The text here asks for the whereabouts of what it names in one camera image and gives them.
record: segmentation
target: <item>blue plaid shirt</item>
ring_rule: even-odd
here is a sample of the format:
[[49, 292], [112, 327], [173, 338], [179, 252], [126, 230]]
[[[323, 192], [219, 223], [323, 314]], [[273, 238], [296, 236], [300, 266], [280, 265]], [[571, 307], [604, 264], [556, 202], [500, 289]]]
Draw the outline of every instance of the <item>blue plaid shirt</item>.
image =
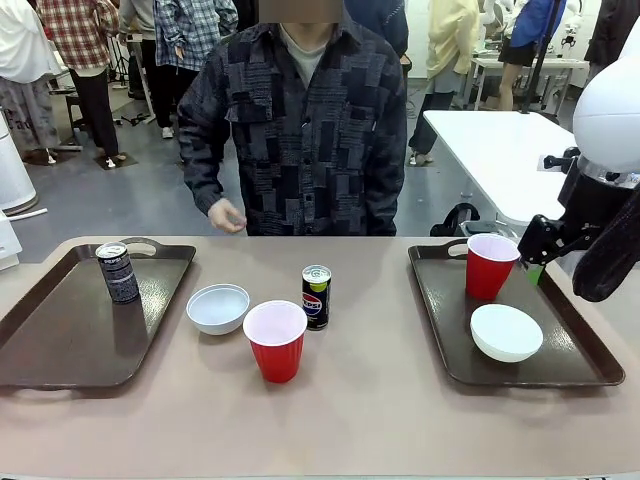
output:
[[[232, 0], [154, 0], [153, 15], [157, 64], [196, 72], [220, 38], [234, 33], [238, 25]], [[183, 49], [183, 60], [175, 47]]]

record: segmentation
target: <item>can lid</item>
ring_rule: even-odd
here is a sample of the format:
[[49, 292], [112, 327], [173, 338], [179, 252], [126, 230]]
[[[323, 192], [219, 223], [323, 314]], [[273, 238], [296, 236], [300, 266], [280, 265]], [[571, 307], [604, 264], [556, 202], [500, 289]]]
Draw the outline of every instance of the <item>can lid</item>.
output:
[[96, 248], [96, 257], [98, 258], [116, 258], [126, 253], [127, 246], [121, 242], [110, 242]]
[[322, 265], [311, 265], [302, 271], [302, 278], [309, 283], [327, 283], [331, 280], [331, 270]]

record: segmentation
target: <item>black pepsi can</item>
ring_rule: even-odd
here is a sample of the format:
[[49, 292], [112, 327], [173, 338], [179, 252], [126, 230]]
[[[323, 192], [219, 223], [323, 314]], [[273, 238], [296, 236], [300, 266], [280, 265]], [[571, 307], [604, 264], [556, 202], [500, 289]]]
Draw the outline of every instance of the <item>black pepsi can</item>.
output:
[[124, 243], [105, 243], [96, 249], [96, 257], [113, 303], [129, 303], [140, 296], [129, 251]]
[[302, 308], [307, 314], [307, 329], [322, 330], [329, 324], [331, 270], [311, 265], [302, 271]]

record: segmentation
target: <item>brown tray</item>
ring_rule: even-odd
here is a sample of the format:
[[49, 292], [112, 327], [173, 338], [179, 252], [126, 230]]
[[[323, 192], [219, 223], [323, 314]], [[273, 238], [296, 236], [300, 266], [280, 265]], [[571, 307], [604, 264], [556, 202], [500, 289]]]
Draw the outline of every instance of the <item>brown tray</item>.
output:
[[531, 284], [518, 266], [494, 303], [528, 313], [540, 324], [544, 343], [519, 364], [497, 362], [476, 347], [471, 314], [482, 302], [465, 292], [466, 255], [450, 254], [457, 240], [439, 247], [411, 247], [409, 257], [447, 372], [467, 385], [524, 388], [570, 388], [619, 385], [625, 373], [580, 313], [543, 273]]
[[[114, 304], [95, 257], [99, 245], [73, 248], [0, 322], [0, 386], [114, 387], [135, 375], [196, 249], [123, 242], [131, 245], [140, 298]], [[135, 244], [155, 252], [135, 253]]]

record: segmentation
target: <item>shirt collar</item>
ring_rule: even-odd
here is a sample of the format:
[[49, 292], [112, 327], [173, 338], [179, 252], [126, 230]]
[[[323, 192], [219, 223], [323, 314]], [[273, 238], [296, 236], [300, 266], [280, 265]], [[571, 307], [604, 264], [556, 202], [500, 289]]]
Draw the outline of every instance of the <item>shirt collar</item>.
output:
[[[256, 42], [265, 35], [269, 35], [271, 38], [280, 38], [280, 29], [277, 23], [260, 23], [252, 32], [251, 41]], [[346, 37], [354, 40], [358, 45], [363, 42], [362, 29], [359, 27], [349, 16], [346, 8], [342, 14], [342, 21], [338, 23], [337, 27], [333, 31], [329, 44], [336, 43], [340, 38]]]

